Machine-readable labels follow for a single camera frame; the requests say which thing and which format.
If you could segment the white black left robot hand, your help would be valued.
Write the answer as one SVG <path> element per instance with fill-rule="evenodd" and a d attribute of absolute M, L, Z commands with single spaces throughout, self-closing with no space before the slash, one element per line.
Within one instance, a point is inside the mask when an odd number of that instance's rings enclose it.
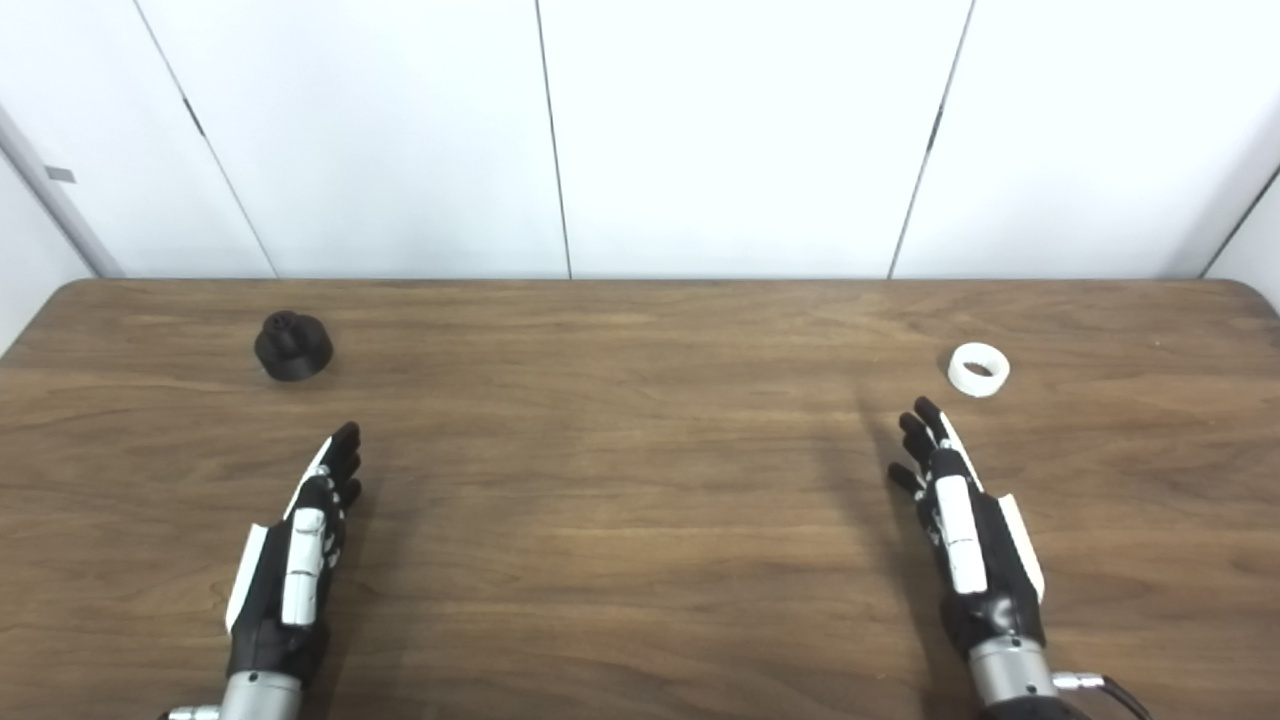
<path fill-rule="evenodd" d="M 358 423 L 347 421 L 314 455 L 280 520 L 250 528 L 225 615 L 228 676 L 274 673 L 308 685 L 317 675 L 347 516 L 362 491 L 360 446 Z"/>

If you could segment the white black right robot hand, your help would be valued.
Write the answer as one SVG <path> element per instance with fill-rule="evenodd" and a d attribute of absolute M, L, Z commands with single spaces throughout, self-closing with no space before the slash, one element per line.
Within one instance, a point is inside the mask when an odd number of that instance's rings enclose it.
<path fill-rule="evenodd" d="M 1018 638 L 1047 644 L 1041 589 L 1020 551 L 1009 497 L 988 493 L 947 415 L 920 396 L 899 419 L 913 468 L 892 462 L 888 479 L 904 489 L 929 541 L 943 580 L 940 616 L 952 647 Z"/>

